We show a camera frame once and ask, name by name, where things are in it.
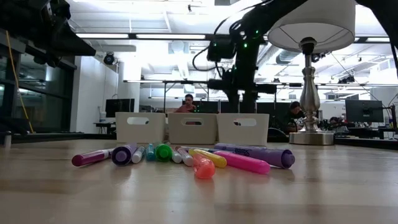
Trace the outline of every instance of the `silver lamp stand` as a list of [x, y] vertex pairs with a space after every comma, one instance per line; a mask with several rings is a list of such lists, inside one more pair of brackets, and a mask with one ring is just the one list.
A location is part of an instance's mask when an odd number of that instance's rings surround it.
[[320, 107], [318, 90], [314, 83], [315, 68], [311, 66], [311, 54], [317, 44], [311, 37], [304, 38], [300, 48], [305, 55], [304, 87], [300, 97], [300, 105], [304, 111], [304, 127], [297, 133], [290, 133], [289, 143], [305, 145], [333, 145], [334, 134], [318, 128], [318, 118], [315, 116]]

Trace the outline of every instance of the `yellow marker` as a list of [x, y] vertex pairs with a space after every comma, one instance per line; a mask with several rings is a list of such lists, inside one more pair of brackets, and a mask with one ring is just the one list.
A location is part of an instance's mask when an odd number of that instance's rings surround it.
[[214, 165], [219, 167], [219, 168], [224, 168], [226, 167], [226, 159], [222, 156], [210, 153], [210, 152], [206, 152], [200, 149], [189, 149], [189, 154], [191, 156], [193, 156], [195, 153], [201, 154], [206, 156], [206, 158], [208, 158], [209, 160], [213, 161]]

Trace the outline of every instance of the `white storage bin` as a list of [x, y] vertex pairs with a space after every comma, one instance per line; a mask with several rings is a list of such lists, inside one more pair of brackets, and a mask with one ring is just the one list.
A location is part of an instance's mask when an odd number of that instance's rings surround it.
[[163, 142], [166, 115], [162, 113], [116, 113], [117, 142]]
[[169, 141], [172, 144], [214, 144], [217, 114], [169, 113]]
[[220, 143], [245, 146], [265, 146], [268, 137], [269, 114], [218, 114]]

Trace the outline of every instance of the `man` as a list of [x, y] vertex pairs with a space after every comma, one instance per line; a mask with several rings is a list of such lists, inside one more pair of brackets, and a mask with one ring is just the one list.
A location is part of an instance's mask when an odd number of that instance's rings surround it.
[[292, 102], [284, 118], [285, 132], [292, 133], [301, 130], [303, 128], [302, 121], [304, 117], [300, 103], [298, 101]]
[[185, 95], [185, 104], [180, 106], [179, 109], [175, 111], [175, 113], [192, 113], [197, 107], [192, 104], [193, 96], [191, 94]]
[[349, 130], [345, 125], [342, 125], [337, 117], [330, 118], [330, 129], [335, 133], [348, 133]]

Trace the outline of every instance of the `marker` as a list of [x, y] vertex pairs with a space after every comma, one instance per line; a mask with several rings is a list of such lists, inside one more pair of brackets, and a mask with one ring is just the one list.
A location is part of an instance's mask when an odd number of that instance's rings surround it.
[[202, 154], [207, 157], [207, 159], [213, 161], [214, 165], [219, 168], [224, 168], [227, 165], [226, 159], [222, 156], [218, 156], [216, 154], [203, 151], [201, 149], [190, 149], [189, 154], [193, 156], [195, 153]]
[[73, 156], [72, 164], [74, 166], [80, 167], [83, 165], [91, 164], [94, 162], [102, 161], [107, 159], [112, 154], [113, 149], [103, 149], [93, 152], [88, 152], [84, 154], [78, 154]]
[[216, 144], [214, 149], [221, 149], [242, 156], [260, 159], [262, 161], [266, 161], [270, 165], [283, 169], [289, 169], [295, 162], [295, 157], [292, 151], [288, 149], [267, 149], [266, 147], [236, 146], [233, 144], [223, 143]]
[[203, 150], [203, 151], [206, 151], [206, 152], [211, 150], [211, 149], [208, 149], [208, 148], [199, 148], [199, 147], [192, 147], [192, 146], [177, 146], [176, 148], [177, 149], [185, 149], [187, 152], [189, 152], [190, 149], [200, 149], [200, 150]]
[[177, 152], [180, 153], [182, 161], [184, 162], [185, 165], [187, 166], [193, 165], [193, 158], [185, 149], [179, 148], [177, 149]]
[[181, 163], [182, 161], [181, 155], [173, 148], [172, 148], [172, 160], [175, 163]]
[[142, 159], [142, 154], [145, 151], [145, 147], [144, 146], [140, 146], [137, 148], [136, 152], [132, 155], [131, 161], [132, 163], [139, 163], [139, 161], [141, 161]]
[[253, 159], [232, 152], [216, 151], [214, 154], [224, 157], [231, 167], [256, 172], [258, 174], [267, 174], [271, 169], [267, 162], [259, 159]]
[[112, 162], [118, 166], [125, 166], [131, 162], [131, 157], [137, 150], [137, 144], [119, 146], [112, 152]]
[[215, 174], [216, 168], [211, 160], [202, 154], [195, 153], [193, 155], [193, 171], [195, 177], [199, 179], [210, 179]]
[[148, 147], [145, 149], [145, 155], [146, 155], [147, 161], [155, 161], [156, 160], [155, 147], [153, 144], [149, 144]]
[[173, 156], [172, 148], [166, 144], [159, 144], [155, 148], [155, 155], [158, 161], [168, 162]]

